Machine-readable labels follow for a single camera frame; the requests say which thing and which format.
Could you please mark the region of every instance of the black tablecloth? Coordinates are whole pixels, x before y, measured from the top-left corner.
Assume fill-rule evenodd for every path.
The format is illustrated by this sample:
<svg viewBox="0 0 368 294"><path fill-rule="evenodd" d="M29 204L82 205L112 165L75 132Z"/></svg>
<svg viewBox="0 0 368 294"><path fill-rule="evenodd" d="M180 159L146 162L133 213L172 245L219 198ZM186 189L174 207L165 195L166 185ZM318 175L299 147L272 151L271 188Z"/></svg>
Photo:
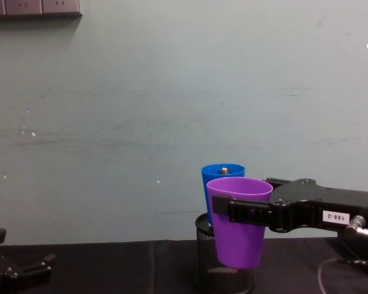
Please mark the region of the black tablecloth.
<svg viewBox="0 0 368 294"><path fill-rule="evenodd" d="M262 264L255 269L253 294L319 294L319 264L338 257L335 238L267 239ZM27 294L192 294L195 241L149 241L54 246L3 246L19 265L57 255L50 285ZM328 294L368 293L368 276L343 264L324 269Z"/></svg>

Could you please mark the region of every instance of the blue cup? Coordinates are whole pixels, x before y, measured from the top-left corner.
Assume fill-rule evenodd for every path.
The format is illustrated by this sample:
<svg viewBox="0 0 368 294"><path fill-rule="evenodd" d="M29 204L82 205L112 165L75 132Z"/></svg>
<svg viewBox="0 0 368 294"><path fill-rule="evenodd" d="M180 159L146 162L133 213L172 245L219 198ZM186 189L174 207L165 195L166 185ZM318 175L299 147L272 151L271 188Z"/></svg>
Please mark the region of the blue cup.
<svg viewBox="0 0 368 294"><path fill-rule="evenodd" d="M228 174L222 174L220 171L222 168L228 168ZM203 177L203 188L204 195L206 197L206 205L207 205L207 214L209 217L209 224L213 225L212 220L212 211L209 203L209 195L207 192L207 183L213 179L224 178L227 176L245 176L245 167L239 164L211 164L206 165L202 168L202 177Z"/></svg>

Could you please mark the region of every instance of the plastic cup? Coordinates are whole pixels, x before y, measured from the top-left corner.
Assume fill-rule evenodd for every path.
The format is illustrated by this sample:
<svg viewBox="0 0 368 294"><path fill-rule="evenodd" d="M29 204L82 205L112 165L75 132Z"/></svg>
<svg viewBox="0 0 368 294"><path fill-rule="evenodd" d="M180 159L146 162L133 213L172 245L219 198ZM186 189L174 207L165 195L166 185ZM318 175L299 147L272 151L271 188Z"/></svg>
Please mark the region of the plastic cup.
<svg viewBox="0 0 368 294"><path fill-rule="evenodd" d="M229 169L229 173L226 175L220 173L220 170L224 167L227 167ZM209 196L207 193L207 183L213 179L225 178L230 176L245 176L245 167L239 164L211 164L206 165L202 168L203 187L210 225L213 225L213 220L212 211L210 209Z"/></svg>
<svg viewBox="0 0 368 294"><path fill-rule="evenodd" d="M260 179L219 178L207 183L212 209L213 195L268 202L273 187ZM232 268L254 268L260 264L265 227L229 221L229 216L213 213L215 245L219 261Z"/></svg>

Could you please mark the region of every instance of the black mesh container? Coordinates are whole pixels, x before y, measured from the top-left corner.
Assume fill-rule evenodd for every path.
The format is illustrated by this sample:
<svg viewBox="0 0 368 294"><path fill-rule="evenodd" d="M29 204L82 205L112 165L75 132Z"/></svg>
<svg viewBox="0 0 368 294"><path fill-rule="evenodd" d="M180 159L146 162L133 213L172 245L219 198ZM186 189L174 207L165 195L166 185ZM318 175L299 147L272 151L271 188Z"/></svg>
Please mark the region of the black mesh container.
<svg viewBox="0 0 368 294"><path fill-rule="evenodd" d="M204 294L246 294L254 287L250 269L229 268L217 259L215 238L207 213L196 219L197 277L196 283Z"/></svg>

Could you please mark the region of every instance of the purple cup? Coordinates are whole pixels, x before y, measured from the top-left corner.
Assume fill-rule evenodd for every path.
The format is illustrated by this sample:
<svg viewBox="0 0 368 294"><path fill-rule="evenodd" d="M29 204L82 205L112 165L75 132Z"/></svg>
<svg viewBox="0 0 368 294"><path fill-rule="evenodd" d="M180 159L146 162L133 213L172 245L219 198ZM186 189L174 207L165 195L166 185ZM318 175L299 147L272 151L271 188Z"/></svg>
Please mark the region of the purple cup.
<svg viewBox="0 0 368 294"><path fill-rule="evenodd" d="M211 209L214 195L233 199L268 202L273 187L260 179L231 177L207 183ZM254 268L260 264L265 227L229 221L229 216L213 213L215 245L219 261L231 268Z"/></svg>

